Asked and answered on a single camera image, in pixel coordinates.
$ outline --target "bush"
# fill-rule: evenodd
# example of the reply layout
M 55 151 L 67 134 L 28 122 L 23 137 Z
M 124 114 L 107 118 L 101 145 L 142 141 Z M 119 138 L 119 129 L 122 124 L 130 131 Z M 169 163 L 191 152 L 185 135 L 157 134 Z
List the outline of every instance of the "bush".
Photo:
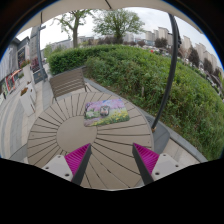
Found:
M 24 76 L 24 74 L 22 73 L 18 77 L 19 77 L 19 79 L 21 79 L 23 76 Z
M 50 57 L 51 69 L 63 72 L 86 64 L 87 76 L 111 86 L 136 106 L 158 113 L 170 69 L 170 58 L 129 46 L 71 49 Z M 197 71 L 177 62 L 161 121 L 208 159 L 218 159 L 224 145 L 224 104 Z
M 61 72 L 82 66 L 88 57 L 97 56 L 101 51 L 115 49 L 113 45 L 94 46 L 92 48 L 72 48 L 61 52 L 52 53 L 48 57 L 51 74 L 56 75 Z

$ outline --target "metal pole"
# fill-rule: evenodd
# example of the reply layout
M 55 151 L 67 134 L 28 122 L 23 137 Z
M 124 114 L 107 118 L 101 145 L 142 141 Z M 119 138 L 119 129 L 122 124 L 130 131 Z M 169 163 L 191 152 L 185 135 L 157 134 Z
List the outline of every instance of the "metal pole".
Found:
M 43 77 L 43 81 L 45 82 L 45 70 L 42 65 L 41 54 L 40 54 L 40 30 L 45 29 L 46 26 L 41 27 L 41 25 L 37 29 L 37 57 L 39 61 L 40 73 Z
M 167 80 L 167 85 L 166 85 L 166 90 L 165 93 L 163 95 L 163 99 L 159 108 L 159 112 L 152 124 L 152 132 L 154 132 L 156 130 L 156 125 L 159 121 L 159 118 L 163 112 L 163 109 L 166 105 L 167 99 L 169 97 L 169 93 L 171 90 L 171 86 L 172 86 L 172 82 L 173 82 L 173 78 L 174 78 L 174 74 L 175 74 L 175 70 L 176 70 L 176 63 L 177 63 L 177 53 L 178 53 L 178 45 L 181 43 L 180 42 L 180 36 L 179 36 L 179 32 L 178 32 L 178 27 L 177 27 L 177 23 L 176 20 L 174 18 L 173 15 L 169 14 L 170 17 L 170 22 L 171 22 L 171 26 L 172 26 L 172 32 L 173 32 L 173 52 L 172 52 L 172 58 L 171 58 L 171 65 L 170 65 L 170 73 L 169 73 L 169 77 Z

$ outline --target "flower pot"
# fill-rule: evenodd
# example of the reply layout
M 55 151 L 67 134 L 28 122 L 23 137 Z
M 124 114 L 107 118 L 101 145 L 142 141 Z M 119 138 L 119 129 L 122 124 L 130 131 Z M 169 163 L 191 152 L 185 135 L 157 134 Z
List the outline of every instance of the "flower pot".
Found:
M 27 82 L 31 82 L 30 64 L 23 67 L 23 74 Z
M 20 102 L 26 115 L 29 117 L 31 114 L 35 113 L 35 105 L 31 98 L 31 90 L 28 88 L 27 92 L 20 96 Z

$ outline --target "building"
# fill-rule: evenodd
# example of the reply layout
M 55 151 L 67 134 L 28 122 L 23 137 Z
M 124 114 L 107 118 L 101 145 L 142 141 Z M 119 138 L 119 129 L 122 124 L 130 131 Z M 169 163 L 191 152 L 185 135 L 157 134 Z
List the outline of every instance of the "building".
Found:
M 207 58 L 212 63 L 212 56 L 208 51 L 205 51 L 203 55 L 204 55 L 204 58 Z
M 155 40 L 156 40 L 156 37 L 155 36 L 156 36 L 155 33 L 152 33 L 152 41 L 153 42 L 155 42 Z
M 158 27 L 158 28 L 159 28 L 159 38 L 165 38 L 168 40 L 169 30 L 163 27 Z
M 168 39 L 167 39 L 168 46 L 171 47 L 173 45 L 173 34 L 168 33 Z
M 153 30 L 153 31 L 154 31 L 155 40 L 156 40 L 157 38 L 159 38 L 159 31 L 158 30 Z
M 134 41 L 134 35 L 132 33 L 126 33 L 123 38 L 123 41 L 131 42 Z
M 149 41 L 153 41 L 153 35 L 151 31 L 146 31 L 145 32 L 145 39 Z
M 211 61 L 212 62 L 212 67 L 215 70 L 216 67 L 217 67 L 217 59 L 213 54 L 211 54 L 211 57 L 212 57 L 212 61 Z
M 191 47 L 191 40 L 189 37 L 184 36 L 183 47 L 188 50 Z
M 199 44 L 195 44 L 195 49 L 198 52 L 198 56 L 200 61 L 203 63 L 204 62 L 204 52 L 206 51 L 206 47 L 199 43 Z
M 20 41 L 14 38 L 9 44 L 0 62 L 0 94 L 7 95 L 13 88 L 20 72 L 20 65 L 24 60 L 30 59 L 29 37 Z
M 81 43 L 86 42 L 88 40 L 94 40 L 94 37 L 80 36 L 80 37 L 78 37 L 78 44 L 81 44 Z

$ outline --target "sky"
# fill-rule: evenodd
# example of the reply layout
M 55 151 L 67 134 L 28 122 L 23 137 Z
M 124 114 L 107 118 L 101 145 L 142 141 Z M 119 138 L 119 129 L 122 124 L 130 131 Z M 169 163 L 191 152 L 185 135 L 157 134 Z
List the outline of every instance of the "sky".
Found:
M 140 17 L 141 21 L 145 23 L 143 28 L 147 31 L 152 31 L 154 29 L 158 30 L 158 27 L 164 27 L 169 30 L 170 33 L 172 33 L 170 19 L 167 13 L 155 10 L 155 9 L 148 9 L 148 8 L 126 8 L 127 10 L 131 10 L 133 12 L 136 12 L 138 16 Z M 207 37 L 204 34 L 199 33 L 194 27 L 192 27 L 190 24 L 186 23 L 185 21 L 179 19 L 178 17 L 175 17 L 177 21 L 177 25 L 179 28 L 180 36 L 183 38 L 183 36 L 187 36 L 191 39 L 193 47 L 195 47 L 195 43 L 202 43 L 206 50 L 213 54 L 217 59 L 217 66 L 223 69 L 223 66 L 221 65 L 220 59 L 207 39 Z M 46 28 L 41 30 L 40 33 L 40 49 L 44 49 L 46 44 L 48 43 L 54 43 L 62 40 L 68 39 L 68 35 L 66 33 L 61 33 L 61 25 L 57 25 L 58 22 L 54 21 L 54 24 L 52 24 L 53 19 L 45 22 L 42 26 L 46 25 Z M 99 35 L 95 35 L 92 31 L 94 27 L 93 19 L 91 16 L 86 17 L 86 24 L 84 26 L 79 26 L 78 28 L 78 36 L 95 36 L 95 38 L 98 38 Z M 23 33 L 17 36 L 19 40 L 22 40 L 25 37 L 30 37 L 31 28 L 28 30 L 25 30 Z M 135 37 L 142 37 L 145 38 L 145 34 L 136 35 Z

